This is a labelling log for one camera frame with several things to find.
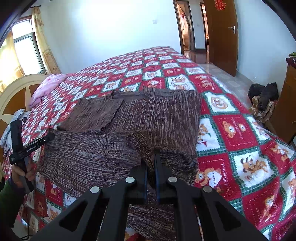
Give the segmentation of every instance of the pink pillow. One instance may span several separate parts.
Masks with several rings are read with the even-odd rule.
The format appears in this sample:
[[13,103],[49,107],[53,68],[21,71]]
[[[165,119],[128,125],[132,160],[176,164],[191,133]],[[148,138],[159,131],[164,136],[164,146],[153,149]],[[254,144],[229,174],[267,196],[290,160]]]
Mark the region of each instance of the pink pillow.
[[30,108],[36,106],[42,98],[47,96],[56,87],[58,87],[59,84],[65,80],[66,77],[66,74],[51,74],[50,76],[48,76],[34,92],[29,103]]

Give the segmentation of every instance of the headboard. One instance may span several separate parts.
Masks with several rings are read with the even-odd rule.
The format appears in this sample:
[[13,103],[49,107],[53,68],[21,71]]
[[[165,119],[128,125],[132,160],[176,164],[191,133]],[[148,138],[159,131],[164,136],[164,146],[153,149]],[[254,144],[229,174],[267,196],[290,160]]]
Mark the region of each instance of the headboard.
[[[31,96],[46,77],[45,74],[25,75],[12,82],[0,94],[0,138],[17,110],[30,110]],[[0,148],[0,163],[2,162],[3,149]]]

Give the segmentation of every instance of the sweater sleeve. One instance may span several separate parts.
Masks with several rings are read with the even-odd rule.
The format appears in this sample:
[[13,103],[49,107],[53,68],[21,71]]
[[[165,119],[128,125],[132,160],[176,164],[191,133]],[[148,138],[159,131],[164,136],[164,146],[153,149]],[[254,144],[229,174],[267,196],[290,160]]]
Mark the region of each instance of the sweater sleeve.
[[7,181],[0,192],[0,218],[9,227],[13,227],[23,200],[24,194],[15,191],[10,182]]

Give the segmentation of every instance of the brown knit sweater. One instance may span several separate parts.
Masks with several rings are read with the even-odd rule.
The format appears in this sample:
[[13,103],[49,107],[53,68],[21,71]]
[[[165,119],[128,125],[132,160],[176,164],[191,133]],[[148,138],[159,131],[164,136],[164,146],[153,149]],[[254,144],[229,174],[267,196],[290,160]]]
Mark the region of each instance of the brown knit sweater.
[[[195,91],[154,88],[80,99],[59,127],[64,131],[50,130],[56,138],[46,144],[39,172],[78,197],[92,185],[106,187],[124,179],[143,158],[153,186],[151,156],[158,149],[162,164],[192,185],[200,103]],[[130,205],[128,224],[147,238],[175,239],[173,208],[157,205],[151,186],[147,205]]]

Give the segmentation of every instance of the cream headboard trim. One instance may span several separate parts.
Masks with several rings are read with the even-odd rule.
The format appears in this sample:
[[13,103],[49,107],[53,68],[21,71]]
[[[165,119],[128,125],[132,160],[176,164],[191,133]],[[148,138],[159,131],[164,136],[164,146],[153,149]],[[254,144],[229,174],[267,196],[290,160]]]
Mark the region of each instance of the cream headboard trim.
[[29,86],[41,84],[42,81],[46,79],[46,77],[47,75],[45,74],[29,74],[21,78],[18,78],[17,80],[12,82],[9,86],[7,86],[6,89],[3,91],[3,93],[0,95],[0,118],[7,124],[10,123],[12,115],[3,115],[3,112],[7,104],[9,103],[9,101],[12,99],[12,97],[24,88],[26,88],[26,92],[25,92],[26,111],[29,111],[30,110],[29,102],[31,99]]

